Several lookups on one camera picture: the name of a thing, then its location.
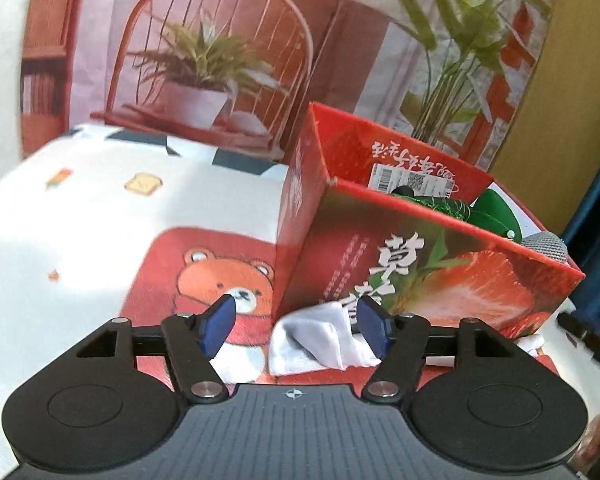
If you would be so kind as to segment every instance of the red box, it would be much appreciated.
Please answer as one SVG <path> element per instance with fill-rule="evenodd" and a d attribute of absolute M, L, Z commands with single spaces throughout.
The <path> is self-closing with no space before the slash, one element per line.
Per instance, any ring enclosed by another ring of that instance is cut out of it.
<path fill-rule="evenodd" d="M 480 317 L 518 336 L 538 327 L 583 279 L 571 260 L 562 264 L 369 189 L 375 164 L 452 180 L 451 197 L 467 204 L 494 187 L 489 174 L 432 146 L 312 104 L 282 192 L 275 319 L 323 301 L 353 306 L 370 294 L 392 313 L 447 326 Z M 516 204 L 533 229 L 545 230 Z"/>

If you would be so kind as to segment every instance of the gray ridged panel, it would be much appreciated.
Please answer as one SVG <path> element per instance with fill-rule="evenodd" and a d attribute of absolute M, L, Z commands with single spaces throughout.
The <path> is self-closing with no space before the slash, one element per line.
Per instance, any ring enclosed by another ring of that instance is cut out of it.
<path fill-rule="evenodd" d="M 296 399 L 286 395 L 298 389 Z M 21 466 L 9 480 L 574 480 L 560 466 L 487 475 L 446 462 L 400 413 L 365 404 L 348 386 L 240 386 L 230 400 L 189 410 L 161 447 L 120 468 L 62 475 Z"/>

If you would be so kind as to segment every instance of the metal screw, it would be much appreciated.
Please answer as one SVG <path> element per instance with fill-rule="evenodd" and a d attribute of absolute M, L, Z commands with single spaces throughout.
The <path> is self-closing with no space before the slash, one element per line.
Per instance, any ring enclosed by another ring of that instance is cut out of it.
<path fill-rule="evenodd" d="M 375 397 L 395 397 L 400 391 L 398 385 L 390 381 L 376 381 L 366 390 Z"/>
<path fill-rule="evenodd" d="M 222 385 L 213 381 L 200 381 L 191 387 L 191 393 L 203 399 L 213 399 L 222 394 Z"/>

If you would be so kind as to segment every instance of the bear face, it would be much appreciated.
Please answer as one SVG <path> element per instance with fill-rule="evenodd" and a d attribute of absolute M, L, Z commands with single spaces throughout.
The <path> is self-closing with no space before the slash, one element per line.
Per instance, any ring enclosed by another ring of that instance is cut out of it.
<path fill-rule="evenodd" d="M 183 296 L 209 306 L 230 294 L 238 314 L 271 314 L 273 269 L 268 263 L 216 257 L 205 248 L 187 251 L 184 259 L 186 266 L 178 276 L 178 291 Z"/>

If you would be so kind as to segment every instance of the white flower pot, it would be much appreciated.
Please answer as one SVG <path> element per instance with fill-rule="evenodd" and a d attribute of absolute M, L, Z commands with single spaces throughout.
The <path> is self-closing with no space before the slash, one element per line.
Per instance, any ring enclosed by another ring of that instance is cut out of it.
<path fill-rule="evenodd" d="M 170 119 L 208 130 L 226 103 L 225 92 L 202 90 L 165 81 L 160 100 Z"/>

